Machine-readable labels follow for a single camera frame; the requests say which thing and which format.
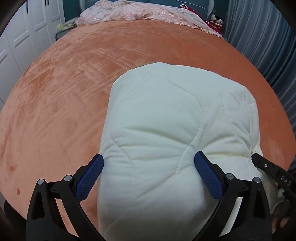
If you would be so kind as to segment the white quilted duvet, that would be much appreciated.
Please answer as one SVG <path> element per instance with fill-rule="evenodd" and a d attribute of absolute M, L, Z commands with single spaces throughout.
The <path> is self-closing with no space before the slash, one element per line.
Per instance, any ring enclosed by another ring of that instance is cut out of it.
<path fill-rule="evenodd" d="M 110 91 L 101 137 L 99 231 L 106 240 L 192 240 L 214 211 L 194 166 L 196 152 L 225 173 L 275 183 L 251 161 L 261 153 L 256 100 L 214 72 L 152 63 L 121 75 Z"/>

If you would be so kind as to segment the orange velvet bed cover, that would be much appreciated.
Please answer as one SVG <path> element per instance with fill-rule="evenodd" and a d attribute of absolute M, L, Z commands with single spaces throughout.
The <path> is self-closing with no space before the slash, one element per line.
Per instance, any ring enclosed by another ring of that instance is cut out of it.
<path fill-rule="evenodd" d="M 81 26 L 53 44 L 21 76 L 1 111 L 1 193 L 25 217 L 39 178 L 56 181 L 100 153 L 112 84 L 152 63 L 214 72 L 256 100 L 260 149 L 287 168 L 295 138 L 276 94 L 224 39 L 151 20 Z M 82 206 L 99 230 L 98 189 Z"/>

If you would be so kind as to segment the blue-grey curtain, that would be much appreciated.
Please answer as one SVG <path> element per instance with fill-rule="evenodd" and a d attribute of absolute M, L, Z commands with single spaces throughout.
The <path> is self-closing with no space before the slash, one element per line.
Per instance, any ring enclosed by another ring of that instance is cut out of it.
<path fill-rule="evenodd" d="M 295 128 L 295 34 L 271 1 L 229 1 L 223 34 L 262 74 Z"/>

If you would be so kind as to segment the red plush toys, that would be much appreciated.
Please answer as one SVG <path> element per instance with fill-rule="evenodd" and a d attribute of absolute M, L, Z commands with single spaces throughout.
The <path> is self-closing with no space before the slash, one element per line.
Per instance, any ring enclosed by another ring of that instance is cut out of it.
<path fill-rule="evenodd" d="M 212 14 L 210 16 L 210 20 L 207 21 L 201 15 L 199 15 L 194 9 L 190 8 L 186 4 L 181 4 L 180 7 L 183 9 L 187 9 L 187 10 L 193 12 L 194 14 L 198 15 L 205 22 L 205 24 L 208 27 L 215 30 L 217 33 L 221 34 L 222 27 L 223 27 L 223 20 L 222 19 L 217 19 L 216 16 L 214 14 Z"/>

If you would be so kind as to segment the blue upholstered headboard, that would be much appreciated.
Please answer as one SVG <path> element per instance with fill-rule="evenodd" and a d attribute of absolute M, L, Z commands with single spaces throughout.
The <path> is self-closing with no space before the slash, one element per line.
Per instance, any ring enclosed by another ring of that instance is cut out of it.
<path fill-rule="evenodd" d="M 162 4 L 167 6 L 180 6 L 180 4 L 188 4 L 195 11 L 205 12 L 217 10 L 226 13 L 229 1 L 138 1 L 142 3 Z"/>

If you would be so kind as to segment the dark bedside table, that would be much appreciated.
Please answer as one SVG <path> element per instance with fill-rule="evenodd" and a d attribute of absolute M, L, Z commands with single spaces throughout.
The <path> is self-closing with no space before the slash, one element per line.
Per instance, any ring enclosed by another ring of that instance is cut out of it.
<path fill-rule="evenodd" d="M 56 35 L 55 35 L 55 39 L 56 41 L 61 39 L 63 36 L 65 36 L 70 30 L 63 30 L 61 32 L 58 32 Z"/>

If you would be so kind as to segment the white panelled wardrobe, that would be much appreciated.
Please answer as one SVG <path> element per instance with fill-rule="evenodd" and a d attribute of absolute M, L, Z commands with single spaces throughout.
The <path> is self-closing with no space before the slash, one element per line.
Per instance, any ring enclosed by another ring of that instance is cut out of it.
<path fill-rule="evenodd" d="M 65 23 L 61 0 L 26 1 L 1 35 L 1 108 L 27 68 L 53 43 Z"/>

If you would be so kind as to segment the pink floral blanket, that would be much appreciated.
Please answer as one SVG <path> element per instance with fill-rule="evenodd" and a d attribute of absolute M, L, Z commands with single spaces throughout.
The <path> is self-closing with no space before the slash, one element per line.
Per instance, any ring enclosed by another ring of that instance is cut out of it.
<path fill-rule="evenodd" d="M 208 26 L 201 17 L 192 11 L 135 1 L 97 1 L 80 14 L 76 24 L 93 25 L 111 21 L 135 20 L 162 21 L 198 29 L 219 38 L 222 37 L 220 33 Z"/>

